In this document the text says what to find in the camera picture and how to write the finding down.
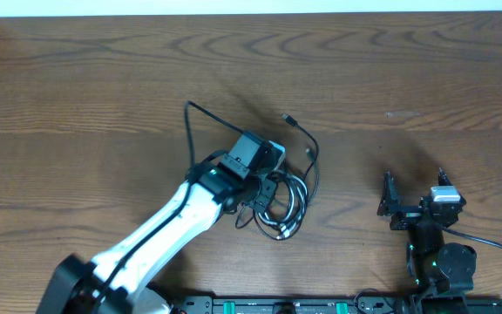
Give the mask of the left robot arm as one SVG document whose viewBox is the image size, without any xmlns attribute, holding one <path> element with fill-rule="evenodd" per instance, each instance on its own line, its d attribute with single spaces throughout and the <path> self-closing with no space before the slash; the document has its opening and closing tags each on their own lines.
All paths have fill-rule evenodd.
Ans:
<svg viewBox="0 0 502 314">
<path fill-rule="evenodd" d="M 148 284 L 196 236 L 227 211 L 267 192 L 285 148 L 244 132 L 229 151 L 192 165 L 170 201 L 127 238 L 83 262 L 66 257 L 54 270 L 39 313 L 168 313 Z"/>
</svg>

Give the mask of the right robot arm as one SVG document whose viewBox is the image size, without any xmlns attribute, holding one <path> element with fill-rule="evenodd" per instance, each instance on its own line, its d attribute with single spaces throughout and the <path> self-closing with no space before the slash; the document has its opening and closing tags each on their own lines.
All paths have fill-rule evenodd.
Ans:
<svg viewBox="0 0 502 314">
<path fill-rule="evenodd" d="M 467 313 L 465 293 L 474 287 L 477 253 L 474 248 L 444 241 L 444 229 L 458 221 L 465 198 L 444 171 L 438 184 L 417 205 L 403 205 L 394 177 L 383 176 L 379 216 L 390 218 L 390 229 L 408 233 L 407 270 L 417 291 L 397 302 L 400 313 Z"/>
</svg>

